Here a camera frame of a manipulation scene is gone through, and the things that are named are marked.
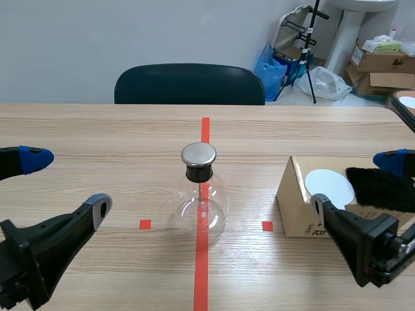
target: dark green chair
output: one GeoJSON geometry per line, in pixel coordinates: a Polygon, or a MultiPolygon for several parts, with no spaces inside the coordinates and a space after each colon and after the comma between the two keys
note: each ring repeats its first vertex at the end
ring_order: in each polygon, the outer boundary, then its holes
{"type": "Polygon", "coordinates": [[[260,79],[224,65],[166,63],[125,71],[115,85],[116,104],[265,105],[260,79]]]}

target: blue plastic bag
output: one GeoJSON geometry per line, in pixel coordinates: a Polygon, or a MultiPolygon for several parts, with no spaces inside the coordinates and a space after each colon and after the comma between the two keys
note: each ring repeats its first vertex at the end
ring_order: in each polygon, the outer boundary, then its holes
{"type": "Polygon", "coordinates": [[[281,89],[281,81],[287,71],[287,66],[282,66],[272,58],[271,43],[265,45],[262,54],[258,58],[255,74],[261,79],[265,89],[265,100],[272,102],[281,89]]]}

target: black fur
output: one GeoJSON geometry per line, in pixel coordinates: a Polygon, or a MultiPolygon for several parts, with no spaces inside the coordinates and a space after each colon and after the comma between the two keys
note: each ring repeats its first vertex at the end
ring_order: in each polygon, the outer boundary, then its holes
{"type": "Polygon", "coordinates": [[[403,213],[415,213],[414,181],[378,168],[346,169],[346,176],[362,206],[374,206],[403,213]]]}

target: white plastic bag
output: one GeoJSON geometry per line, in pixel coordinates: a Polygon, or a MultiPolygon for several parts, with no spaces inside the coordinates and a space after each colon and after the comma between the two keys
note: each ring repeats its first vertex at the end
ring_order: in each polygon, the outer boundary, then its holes
{"type": "MultiPolygon", "coordinates": [[[[313,84],[314,95],[326,99],[341,99],[345,97],[353,89],[348,86],[344,80],[338,75],[332,73],[324,67],[316,67],[310,71],[311,83],[313,84]]],[[[304,74],[294,83],[297,91],[311,95],[311,88],[308,76],[304,74]]]]}
{"type": "Polygon", "coordinates": [[[399,50],[410,57],[415,57],[415,41],[402,42],[401,48],[399,50]]]}

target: black tripod stand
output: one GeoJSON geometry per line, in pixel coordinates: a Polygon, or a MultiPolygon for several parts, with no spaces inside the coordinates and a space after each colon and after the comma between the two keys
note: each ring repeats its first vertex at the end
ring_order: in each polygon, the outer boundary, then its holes
{"type": "Polygon", "coordinates": [[[305,70],[307,71],[307,76],[309,77],[311,94],[313,94],[314,103],[315,104],[317,103],[316,97],[314,95],[313,85],[311,83],[311,78],[310,78],[310,48],[309,48],[309,46],[310,46],[311,34],[313,33],[314,21],[316,20],[316,16],[320,16],[320,17],[322,17],[324,19],[329,19],[329,16],[327,16],[327,15],[325,15],[325,14],[317,11],[319,4],[320,4],[320,0],[316,0],[316,4],[315,4],[314,8],[313,9],[310,9],[313,12],[313,16],[311,17],[310,27],[308,27],[307,30],[306,30],[307,36],[306,36],[306,39],[305,39],[305,44],[304,44],[303,51],[301,53],[300,61],[298,62],[297,67],[292,71],[291,75],[288,77],[287,82],[285,82],[284,85],[283,85],[283,87],[280,89],[280,91],[277,94],[277,97],[275,98],[275,100],[277,100],[277,98],[279,97],[279,95],[281,94],[281,92],[288,85],[288,81],[291,80],[292,76],[295,73],[295,77],[294,77],[294,80],[292,81],[291,87],[294,86],[294,82],[297,79],[298,72],[300,71],[300,67],[301,67],[301,65],[305,64],[305,70]]]}

